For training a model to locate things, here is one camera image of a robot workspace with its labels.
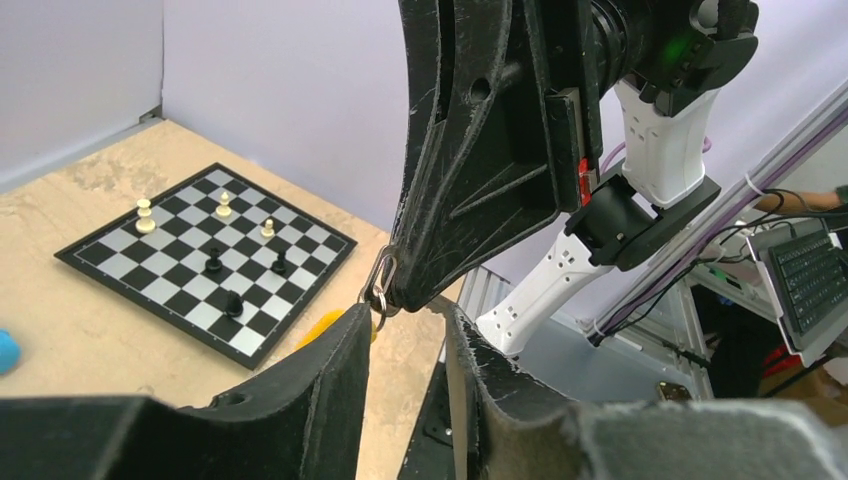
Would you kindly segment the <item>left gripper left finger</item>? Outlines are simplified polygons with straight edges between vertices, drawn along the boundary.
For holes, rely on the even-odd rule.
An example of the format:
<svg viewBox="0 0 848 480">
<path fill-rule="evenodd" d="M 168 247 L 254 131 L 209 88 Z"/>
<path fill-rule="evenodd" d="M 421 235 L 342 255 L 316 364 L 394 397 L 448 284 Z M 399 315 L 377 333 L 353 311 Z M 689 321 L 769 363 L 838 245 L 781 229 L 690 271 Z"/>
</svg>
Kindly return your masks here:
<svg viewBox="0 0 848 480">
<path fill-rule="evenodd" d="M 372 336 L 350 307 L 311 343 L 215 396 L 5 399 L 5 479 L 352 479 Z"/>
</svg>

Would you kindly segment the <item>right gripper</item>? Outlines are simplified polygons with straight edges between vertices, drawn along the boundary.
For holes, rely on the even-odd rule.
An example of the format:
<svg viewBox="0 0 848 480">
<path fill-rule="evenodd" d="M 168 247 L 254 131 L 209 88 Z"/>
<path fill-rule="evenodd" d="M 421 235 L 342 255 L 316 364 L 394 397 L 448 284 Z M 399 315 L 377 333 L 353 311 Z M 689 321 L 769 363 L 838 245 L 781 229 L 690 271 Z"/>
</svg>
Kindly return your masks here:
<svg viewBox="0 0 848 480">
<path fill-rule="evenodd" d="M 399 8 L 409 106 L 394 305 L 414 312 L 588 202 L 600 100 L 632 64 L 636 16 L 626 1 Z"/>
</svg>

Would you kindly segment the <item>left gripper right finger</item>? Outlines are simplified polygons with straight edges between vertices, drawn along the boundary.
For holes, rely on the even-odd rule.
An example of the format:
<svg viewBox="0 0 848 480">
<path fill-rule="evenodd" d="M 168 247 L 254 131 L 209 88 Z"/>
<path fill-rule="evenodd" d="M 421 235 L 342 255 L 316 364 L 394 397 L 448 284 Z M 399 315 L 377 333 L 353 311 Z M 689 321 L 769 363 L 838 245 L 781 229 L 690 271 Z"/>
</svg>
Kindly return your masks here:
<svg viewBox="0 0 848 480">
<path fill-rule="evenodd" d="M 460 479 L 843 479 L 847 433 L 784 400 L 570 399 L 445 314 Z"/>
</svg>

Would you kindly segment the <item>yellow tag keyring with keys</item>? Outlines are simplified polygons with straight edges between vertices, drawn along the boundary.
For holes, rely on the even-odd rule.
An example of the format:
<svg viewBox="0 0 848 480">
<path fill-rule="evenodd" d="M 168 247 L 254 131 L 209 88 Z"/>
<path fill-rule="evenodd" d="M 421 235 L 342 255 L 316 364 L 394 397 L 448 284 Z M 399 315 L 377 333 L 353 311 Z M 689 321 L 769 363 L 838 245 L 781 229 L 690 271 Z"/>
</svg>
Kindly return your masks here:
<svg viewBox="0 0 848 480">
<path fill-rule="evenodd" d="M 357 302 L 367 304 L 371 310 L 379 315 L 377 321 L 371 323 L 371 343 L 378 338 L 379 332 L 384 328 L 386 320 L 397 312 L 389 308 L 387 299 L 388 287 L 394 278 L 398 260 L 396 248 L 393 245 L 385 245 L 379 251 L 372 265 L 364 286 L 360 290 Z M 324 314 L 297 343 L 294 350 L 300 350 L 309 343 L 320 337 L 325 331 L 333 326 L 345 313 L 344 310 L 332 310 Z"/>
</svg>

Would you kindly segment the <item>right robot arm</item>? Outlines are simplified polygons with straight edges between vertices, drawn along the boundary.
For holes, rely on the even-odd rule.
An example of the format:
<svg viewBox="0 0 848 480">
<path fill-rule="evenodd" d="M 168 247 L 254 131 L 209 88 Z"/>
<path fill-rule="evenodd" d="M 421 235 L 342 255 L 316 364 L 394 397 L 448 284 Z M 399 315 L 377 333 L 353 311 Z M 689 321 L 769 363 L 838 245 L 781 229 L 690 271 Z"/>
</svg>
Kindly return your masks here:
<svg viewBox="0 0 848 480">
<path fill-rule="evenodd" d="M 540 321 L 662 249 L 718 196 L 703 148 L 720 89 L 752 60 L 752 1 L 403 1 L 409 113 L 379 275 L 382 317 L 414 312 L 564 218 L 554 245 L 476 320 L 518 354 Z"/>
</svg>

